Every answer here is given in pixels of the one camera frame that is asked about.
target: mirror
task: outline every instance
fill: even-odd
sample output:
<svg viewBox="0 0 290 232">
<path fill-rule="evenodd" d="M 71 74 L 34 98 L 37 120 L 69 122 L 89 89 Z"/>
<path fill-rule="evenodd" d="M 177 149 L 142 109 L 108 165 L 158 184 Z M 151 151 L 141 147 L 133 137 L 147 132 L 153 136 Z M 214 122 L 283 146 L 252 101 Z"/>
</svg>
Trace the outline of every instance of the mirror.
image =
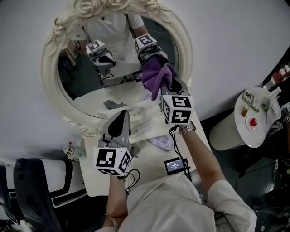
<svg viewBox="0 0 290 232">
<path fill-rule="evenodd" d="M 120 107 L 136 115 L 158 104 L 142 82 L 137 82 L 140 62 L 135 49 L 135 37 L 148 32 L 157 40 L 169 63 L 178 73 L 178 53 L 169 32 L 148 18 L 133 14 L 110 14 L 93 18 L 78 27 L 58 57 L 59 84 L 66 97 L 85 114 L 107 118 Z M 86 45 L 95 40 L 103 42 L 116 64 L 110 69 L 98 68 L 90 60 Z"/>
</svg>

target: white shirt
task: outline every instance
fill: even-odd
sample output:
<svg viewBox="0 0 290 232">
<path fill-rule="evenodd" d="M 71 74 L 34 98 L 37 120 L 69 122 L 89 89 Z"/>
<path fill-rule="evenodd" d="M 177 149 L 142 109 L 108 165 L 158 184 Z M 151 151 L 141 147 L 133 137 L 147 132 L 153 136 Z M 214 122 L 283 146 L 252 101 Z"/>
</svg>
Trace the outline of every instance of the white shirt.
<svg viewBox="0 0 290 232">
<path fill-rule="evenodd" d="M 98 39 L 106 44 L 116 60 L 116 66 L 111 69 L 115 77 L 124 76 L 137 71 L 140 68 L 135 40 L 132 37 L 129 26 L 132 29 L 139 28 L 144 22 L 139 15 L 110 14 L 103 19 L 94 19 L 85 26 L 85 32 L 90 42 Z"/>
<path fill-rule="evenodd" d="M 226 180 L 217 181 L 208 192 L 208 204 L 222 212 L 235 232 L 253 232 L 255 213 Z M 140 185 L 127 199 L 128 216 L 119 230 L 106 227 L 98 232 L 225 232 L 217 227 L 214 211 L 202 205 L 199 194 L 184 174 Z"/>
</svg>

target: purple cloth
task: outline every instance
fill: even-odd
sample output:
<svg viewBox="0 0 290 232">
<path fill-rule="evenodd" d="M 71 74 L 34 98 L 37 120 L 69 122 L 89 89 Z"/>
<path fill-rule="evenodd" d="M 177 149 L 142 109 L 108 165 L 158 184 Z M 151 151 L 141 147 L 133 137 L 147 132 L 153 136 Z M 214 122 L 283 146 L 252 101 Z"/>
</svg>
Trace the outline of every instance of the purple cloth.
<svg viewBox="0 0 290 232">
<path fill-rule="evenodd" d="M 161 81 L 166 81 L 167 86 L 171 88 L 172 77 L 177 76 L 174 68 L 166 63 L 164 66 L 159 64 L 160 59 L 164 57 L 152 56 L 142 66 L 142 83 L 150 92 L 152 92 L 152 100 L 158 96 L 158 90 L 161 87 Z"/>
</svg>

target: white mirror frame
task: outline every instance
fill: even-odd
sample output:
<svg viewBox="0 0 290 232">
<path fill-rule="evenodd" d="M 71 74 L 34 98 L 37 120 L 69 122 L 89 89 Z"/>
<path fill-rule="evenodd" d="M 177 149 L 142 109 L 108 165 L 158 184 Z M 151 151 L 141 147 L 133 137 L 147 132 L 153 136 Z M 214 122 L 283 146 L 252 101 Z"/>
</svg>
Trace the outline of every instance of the white mirror frame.
<svg viewBox="0 0 290 232">
<path fill-rule="evenodd" d="M 106 121 L 88 115 L 73 104 L 59 80 L 58 57 L 69 42 L 70 34 L 79 25 L 93 18 L 109 14 L 136 14 L 147 17 L 162 25 L 170 33 L 176 45 L 179 62 L 179 77 L 187 83 L 190 80 L 193 64 L 193 49 L 189 34 L 178 16 L 163 0 L 69 0 L 67 7 L 54 21 L 54 28 L 48 36 L 42 56 L 42 83 L 50 102 L 63 115 L 66 122 L 78 126 L 83 136 L 100 134 L 100 127 Z M 146 120 L 146 116 L 131 116 Z"/>
</svg>

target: gray wall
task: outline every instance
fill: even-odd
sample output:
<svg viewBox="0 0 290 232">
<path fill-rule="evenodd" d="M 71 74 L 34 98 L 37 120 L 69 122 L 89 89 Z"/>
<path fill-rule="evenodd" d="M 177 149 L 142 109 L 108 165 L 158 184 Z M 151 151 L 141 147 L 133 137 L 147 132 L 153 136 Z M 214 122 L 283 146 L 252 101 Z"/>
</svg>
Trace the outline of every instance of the gray wall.
<svg viewBox="0 0 290 232">
<path fill-rule="evenodd" d="M 168 0 L 194 48 L 197 114 L 212 116 L 242 89 L 262 82 L 289 46 L 284 0 Z M 80 137 L 46 99 L 40 80 L 43 43 L 64 0 L 0 2 L 0 156 L 61 155 Z"/>
</svg>

